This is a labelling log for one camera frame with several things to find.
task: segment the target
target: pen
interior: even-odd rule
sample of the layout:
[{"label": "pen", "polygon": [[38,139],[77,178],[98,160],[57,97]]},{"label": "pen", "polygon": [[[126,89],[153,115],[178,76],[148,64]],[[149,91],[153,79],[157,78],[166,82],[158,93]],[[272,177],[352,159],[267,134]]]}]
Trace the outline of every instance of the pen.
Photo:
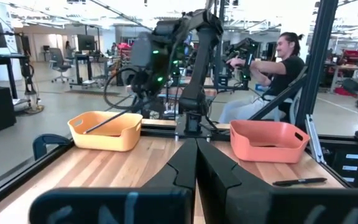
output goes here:
[{"label": "pen", "polygon": [[299,179],[299,180],[284,180],[284,181],[276,181],[273,183],[274,186],[279,187],[289,187],[295,184],[315,184],[325,182],[327,178],[309,178],[309,179]]}]

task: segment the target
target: plastic bin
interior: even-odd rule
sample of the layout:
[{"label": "plastic bin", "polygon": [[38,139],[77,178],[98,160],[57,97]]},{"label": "plastic bin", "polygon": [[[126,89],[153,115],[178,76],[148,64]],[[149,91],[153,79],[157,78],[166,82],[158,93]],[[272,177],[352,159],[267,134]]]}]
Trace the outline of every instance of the plastic bin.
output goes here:
[{"label": "plastic bin", "polygon": [[93,126],[116,115],[115,112],[90,111],[69,120],[68,126],[77,147],[110,151],[129,151],[140,139],[142,115],[126,113],[94,131],[84,134]]},{"label": "plastic bin", "polygon": [[310,137],[296,126],[275,121],[230,122],[234,154],[243,161],[297,163]]}]

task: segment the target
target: man's arm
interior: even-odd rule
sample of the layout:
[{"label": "man's arm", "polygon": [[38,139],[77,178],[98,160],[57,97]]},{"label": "man's arm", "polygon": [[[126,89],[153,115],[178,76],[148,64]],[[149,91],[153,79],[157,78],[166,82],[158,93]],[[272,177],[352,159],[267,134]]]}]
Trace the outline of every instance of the man's arm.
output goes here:
[{"label": "man's arm", "polygon": [[271,81],[267,76],[262,74],[259,70],[256,68],[250,67],[249,69],[251,71],[252,76],[257,80],[258,83],[260,83],[262,86],[269,86]]},{"label": "man's arm", "polygon": [[258,70],[259,72],[274,73],[276,75],[287,74],[287,70],[281,62],[253,61],[250,67],[251,69]]}]

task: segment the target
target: person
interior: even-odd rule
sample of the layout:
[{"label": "person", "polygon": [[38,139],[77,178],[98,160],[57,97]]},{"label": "person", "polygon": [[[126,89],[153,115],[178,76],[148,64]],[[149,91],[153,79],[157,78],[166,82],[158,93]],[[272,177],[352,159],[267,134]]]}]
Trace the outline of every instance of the person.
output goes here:
[{"label": "person", "polygon": [[[264,96],[279,95],[297,78],[305,66],[304,61],[299,57],[299,41],[302,37],[303,35],[298,36],[293,32],[284,32],[280,35],[277,40],[277,56],[281,58],[281,62],[252,61],[250,65],[252,77],[262,86],[268,86],[269,89],[262,96],[248,96],[245,99],[226,103],[219,118],[219,123],[230,123],[234,119],[251,118],[252,115],[269,103]],[[236,68],[244,65],[245,61],[236,57],[230,59],[227,63]],[[269,79],[262,73],[269,73],[273,78]],[[281,111],[280,116],[283,118],[285,113]],[[274,119],[274,112],[271,111],[264,119]]]},{"label": "person", "polygon": [[111,55],[115,55],[117,50],[117,44],[114,42],[111,46]]},{"label": "person", "polygon": [[70,46],[70,41],[66,41],[66,57],[72,57],[75,47]]}]

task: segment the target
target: wooden table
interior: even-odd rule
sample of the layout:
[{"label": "wooden table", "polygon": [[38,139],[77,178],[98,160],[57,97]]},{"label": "wooden table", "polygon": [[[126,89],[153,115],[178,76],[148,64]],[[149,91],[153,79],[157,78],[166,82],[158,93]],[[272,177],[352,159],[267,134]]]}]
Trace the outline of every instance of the wooden table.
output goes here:
[{"label": "wooden table", "polygon": [[[191,77],[185,77],[185,79],[184,79],[184,83],[189,83],[190,82],[190,79],[191,79]],[[204,85],[214,85],[213,84],[213,81],[212,81],[212,79],[211,78],[206,78],[205,79],[205,82],[204,82]],[[168,94],[169,95],[178,95],[178,96],[180,96],[181,95],[181,93],[182,93],[182,91],[183,91],[183,88],[184,87],[170,87],[169,89],[168,89]],[[127,93],[132,93],[132,90],[131,90],[131,86],[130,85],[128,85],[128,86],[126,86],[126,91],[127,91]],[[208,88],[208,89],[204,89],[204,91],[205,91],[205,95],[206,96],[216,96],[218,93],[217,93],[217,91],[215,90],[215,89],[210,89],[210,88]],[[162,90],[161,90],[161,94],[166,94],[166,88],[163,88]]]},{"label": "wooden table", "polygon": [[358,70],[358,66],[355,66],[355,65],[338,65],[338,66],[335,66],[334,68],[335,68],[335,72],[334,72],[333,82],[329,89],[330,93],[334,93],[335,88],[336,88],[336,83],[340,80],[338,77],[338,73],[340,70]]},{"label": "wooden table", "polygon": [[[144,119],[144,124],[175,125],[174,121]],[[219,124],[218,128],[228,128]],[[47,168],[0,202],[0,223],[28,223],[31,203],[40,194],[56,187],[140,187],[153,177],[182,145],[170,138],[141,137],[129,152],[73,149],[64,153]],[[214,142],[217,148],[238,162],[244,169],[267,183],[312,177],[325,177],[323,185],[298,187],[342,188],[343,186],[307,153],[298,164],[274,164],[239,161],[229,142]],[[195,223],[205,223],[196,193]]]}]

